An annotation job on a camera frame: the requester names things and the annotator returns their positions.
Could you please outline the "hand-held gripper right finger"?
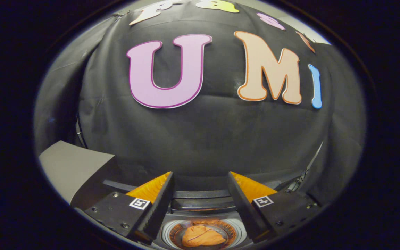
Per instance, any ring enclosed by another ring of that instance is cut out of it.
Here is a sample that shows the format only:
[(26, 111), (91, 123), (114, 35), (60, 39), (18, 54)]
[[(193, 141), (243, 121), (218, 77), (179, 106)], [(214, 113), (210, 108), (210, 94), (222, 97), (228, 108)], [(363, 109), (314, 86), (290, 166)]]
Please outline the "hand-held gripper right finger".
[(227, 189), (254, 243), (284, 237), (320, 212), (319, 203), (305, 193), (276, 191), (235, 172), (227, 174)]

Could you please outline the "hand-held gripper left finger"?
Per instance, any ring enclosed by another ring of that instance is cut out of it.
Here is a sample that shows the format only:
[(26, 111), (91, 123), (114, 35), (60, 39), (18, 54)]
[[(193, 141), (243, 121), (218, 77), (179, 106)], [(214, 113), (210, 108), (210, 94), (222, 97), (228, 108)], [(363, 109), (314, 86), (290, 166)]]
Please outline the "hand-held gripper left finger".
[(173, 172), (167, 172), (128, 193), (107, 194), (84, 213), (122, 237), (151, 244), (173, 198), (174, 185)]

